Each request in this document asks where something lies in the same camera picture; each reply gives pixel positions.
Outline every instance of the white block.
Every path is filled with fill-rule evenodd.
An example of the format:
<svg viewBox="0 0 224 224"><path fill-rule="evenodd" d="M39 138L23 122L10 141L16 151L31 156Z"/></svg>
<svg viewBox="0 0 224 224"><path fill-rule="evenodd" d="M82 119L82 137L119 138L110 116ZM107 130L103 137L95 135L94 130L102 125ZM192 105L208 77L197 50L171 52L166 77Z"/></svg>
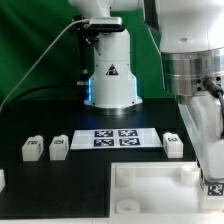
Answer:
<svg viewBox="0 0 224 224"><path fill-rule="evenodd" d="M0 170L0 192L2 192L3 188L5 187L5 176L4 171Z"/></svg>
<svg viewBox="0 0 224 224"><path fill-rule="evenodd" d="M185 165L181 169L181 182L185 185L196 186L199 182L200 169L197 165Z"/></svg>
<svg viewBox="0 0 224 224"><path fill-rule="evenodd" d="M116 212L119 214L139 214L140 204L135 200L122 200L116 204Z"/></svg>
<svg viewBox="0 0 224 224"><path fill-rule="evenodd" d="M164 134L163 147L168 158L183 158L183 143L177 134Z"/></svg>
<svg viewBox="0 0 224 224"><path fill-rule="evenodd" d="M135 168L118 166L116 168L116 183L121 187L131 187L135 184Z"/></svg>
<svg viewBox="0 0 224 224"><path fill-rule="evenodd" d="M50 145L50 160L65 160L68 148L68 137L66 135L54 137Z"/></svg>
<svg viewBox="0 0 224 224"><path fill-rule="evenodd" d="M43 149L43 137L29 137L22 147L23 161L38 161Z"/></svg>

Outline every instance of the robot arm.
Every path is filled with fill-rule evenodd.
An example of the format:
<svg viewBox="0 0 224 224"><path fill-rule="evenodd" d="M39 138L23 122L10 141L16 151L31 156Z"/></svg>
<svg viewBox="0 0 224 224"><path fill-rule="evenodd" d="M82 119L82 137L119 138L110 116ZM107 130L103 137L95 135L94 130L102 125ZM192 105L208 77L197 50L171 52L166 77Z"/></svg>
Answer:
<svg viewBox="0 0 224 224"><path fill-rule="evenodd" d="M161 32L164 88L177 96L207 182L224 182L223 118L205 80L224 86L223 0L145 0L155 3Z"/></svg>
<svg viewBox="0 0 224 224"><path fill-rule="evenodd" d="M68 0L83 17L110 17L110 11L130 11L141 7L141 0Z"/></svg>

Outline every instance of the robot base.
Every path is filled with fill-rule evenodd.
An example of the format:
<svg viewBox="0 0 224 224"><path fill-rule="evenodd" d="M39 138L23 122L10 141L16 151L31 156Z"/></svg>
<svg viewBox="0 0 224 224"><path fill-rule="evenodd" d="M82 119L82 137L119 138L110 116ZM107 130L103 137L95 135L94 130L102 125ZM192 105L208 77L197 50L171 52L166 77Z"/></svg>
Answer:
<svg viewBox="0 0 224 224"><path fill-rule="evenodd" d="M100 108L94 105L84 104L84 108L86 111L93 111L103 115L124 115L137 111L141 111L142 103L138 103L129 107L123 108Z"/></svg>

